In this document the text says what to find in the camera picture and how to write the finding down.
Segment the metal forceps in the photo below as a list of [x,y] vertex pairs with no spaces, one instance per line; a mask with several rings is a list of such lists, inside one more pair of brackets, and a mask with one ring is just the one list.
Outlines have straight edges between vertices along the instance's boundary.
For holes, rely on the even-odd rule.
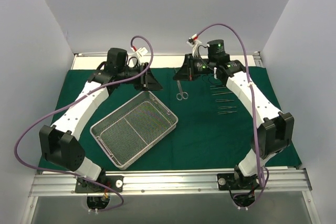
[[237,106],[219,106],[217,114],[232,114],[237,113]]

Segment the surgical scissors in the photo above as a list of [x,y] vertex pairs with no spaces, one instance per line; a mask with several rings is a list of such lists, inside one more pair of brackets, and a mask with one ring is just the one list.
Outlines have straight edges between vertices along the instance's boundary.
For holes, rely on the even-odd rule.
[[176,99],[179,100],[179,101],[187,100],[188,99],[188,93],[185,92],[182,89],[182,85],[181,85],[180,80],[177,80],[176,83],[177,83],[177,87],[178,87],[178,90],[179,90],[178,93],[176,94]]

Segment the metal mesh instrument tray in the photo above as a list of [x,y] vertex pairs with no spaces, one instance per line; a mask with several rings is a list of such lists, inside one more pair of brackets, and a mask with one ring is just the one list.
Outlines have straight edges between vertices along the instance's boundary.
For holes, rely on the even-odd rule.
[[170,134],[178,117],[150,91],[142,91],[90,128],[92,137],[125,170]]

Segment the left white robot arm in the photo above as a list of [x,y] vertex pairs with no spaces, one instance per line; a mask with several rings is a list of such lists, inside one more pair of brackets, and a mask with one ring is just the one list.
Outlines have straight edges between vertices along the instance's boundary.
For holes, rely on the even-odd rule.
[[149,62],[129,67],[127,60],[126,50],[110,48],[103,69],[97,68],[89,76],[76,100],[65,107],[64,115],[39,131],[44,159],[88,179],[87,186],[94,192],[105,188],[106,179],[102,176],[102,168],[86,157],[79,143],[86,124],[122,83],[132,84],[137,90],[162,89],[151,73]]

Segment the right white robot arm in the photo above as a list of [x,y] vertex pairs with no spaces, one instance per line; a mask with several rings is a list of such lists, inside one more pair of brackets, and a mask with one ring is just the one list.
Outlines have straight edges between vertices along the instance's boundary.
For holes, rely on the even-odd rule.
[[244,189],[252,177],[262,178],[265,164],[291,145],[294,118],[273,105],[252,81],[249,70],[239,60],[231,60],[222,39],[206,44],[207,58],[198,51],[185,54],[182,66],[174,75],[176,81],[194,81],[212,73],[243,104],[253,118],[251,149],[235,167],[233,182]]

